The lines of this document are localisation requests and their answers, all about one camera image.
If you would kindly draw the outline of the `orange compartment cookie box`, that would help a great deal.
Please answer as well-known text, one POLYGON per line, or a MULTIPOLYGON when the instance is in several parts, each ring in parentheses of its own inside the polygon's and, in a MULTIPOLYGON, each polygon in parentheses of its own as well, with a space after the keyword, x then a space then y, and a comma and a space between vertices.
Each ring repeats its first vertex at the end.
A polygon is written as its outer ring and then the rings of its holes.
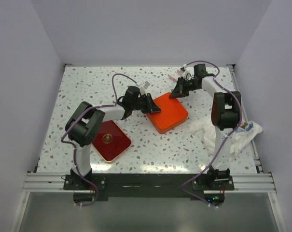
POLYGON ((160 133, 164 134, 180 124, 184 123, 188 117, 188 114, 182 115, 166 115, 163 113, 147 114, 148 119, 153 124, 155 129, 160 133))

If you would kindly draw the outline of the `orange box lid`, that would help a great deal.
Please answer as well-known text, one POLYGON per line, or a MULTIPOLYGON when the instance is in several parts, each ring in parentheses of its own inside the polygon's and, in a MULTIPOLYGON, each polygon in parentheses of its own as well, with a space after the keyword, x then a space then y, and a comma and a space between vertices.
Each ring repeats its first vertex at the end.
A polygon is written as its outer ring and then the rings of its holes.
POLYGON ((161 113, 166 115, 182 115, 188 114, 188 111, 180 103, 178 99, 169 98, 170 92, 154 99, 156 105, 161 109, 161 113))

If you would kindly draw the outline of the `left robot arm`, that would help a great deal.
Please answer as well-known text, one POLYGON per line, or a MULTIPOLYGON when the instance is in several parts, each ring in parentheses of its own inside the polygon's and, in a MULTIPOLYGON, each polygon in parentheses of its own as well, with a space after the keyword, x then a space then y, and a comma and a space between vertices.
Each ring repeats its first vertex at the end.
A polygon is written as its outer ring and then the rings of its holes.
POLYGON ((161 112, 161 109, 143 87, 129 86, 123 96, 116 98, 114 104, 93 106, 84 101, 69 118, 61 142, 73 146, 71 171, 76 174, 74 184, 79 189, 87 189, 91 185, 91 177, 88 175, 92 172, 90 145, 97 137, 102 123, 125 120, 134 111, 152 114, 161 112))

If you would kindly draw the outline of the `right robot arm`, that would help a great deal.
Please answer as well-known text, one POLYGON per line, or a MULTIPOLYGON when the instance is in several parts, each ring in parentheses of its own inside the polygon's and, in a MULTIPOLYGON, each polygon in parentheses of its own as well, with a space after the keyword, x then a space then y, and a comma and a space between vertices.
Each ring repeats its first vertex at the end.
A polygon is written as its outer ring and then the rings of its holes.
POLYGON ((194 74, 184 64, 178 71, 179 78, 169 97, 184 98, 191 91, 202 89, 213 98, 211 122, 215 127, 215 148, 213 159, 207 167, 183 186, 197 181, 203 175, 207 186, 217 190, 230 177, 231 139, 242 122, 241 94, 228 90, 216 80, 220 74, 216 65, 207 61, 193 61, 191 64, 195 64, 194 74))

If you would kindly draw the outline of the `red cookie tray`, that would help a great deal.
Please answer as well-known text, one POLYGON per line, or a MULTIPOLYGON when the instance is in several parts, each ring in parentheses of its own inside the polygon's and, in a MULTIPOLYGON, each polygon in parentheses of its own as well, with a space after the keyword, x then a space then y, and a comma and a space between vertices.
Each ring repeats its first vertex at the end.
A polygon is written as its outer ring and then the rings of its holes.
POLYGON ((106 121, 92 145, 106 162, 112 162, 131 146, 131 139, 114 121, 106 121))

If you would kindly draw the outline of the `white crumpled plastic bag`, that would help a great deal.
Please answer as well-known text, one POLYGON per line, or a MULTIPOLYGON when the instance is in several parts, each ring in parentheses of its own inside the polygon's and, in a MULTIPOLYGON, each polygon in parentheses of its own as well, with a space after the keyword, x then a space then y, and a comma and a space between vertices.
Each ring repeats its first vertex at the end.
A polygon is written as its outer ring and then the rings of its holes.
MULTIPOLYGON (((254 137, 261 133, 263 128, 254 121, 244 121, 236 132, 232 135, 230 154, 231 157, 238 157, 242 149, 247 146, 254 137)), ((190 133, 192 135, 203 135, 204 147, 210 155, 214 155, 215 147, 215 127, 213 126, 210 116, 194 121, 190 125, 190 133)))

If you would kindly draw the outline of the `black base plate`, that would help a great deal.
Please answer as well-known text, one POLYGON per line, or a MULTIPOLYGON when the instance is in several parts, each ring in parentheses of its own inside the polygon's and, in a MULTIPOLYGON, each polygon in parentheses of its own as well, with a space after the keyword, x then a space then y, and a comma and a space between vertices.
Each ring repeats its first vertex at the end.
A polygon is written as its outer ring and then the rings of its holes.
POLYGON ((234 190, 232 177, 214 179, 209 174, 93 174, 75 172, 62 177, 64 190, 73 191, 75 203, 109 198, 191 198, 221 205, 225 191, 234 190))

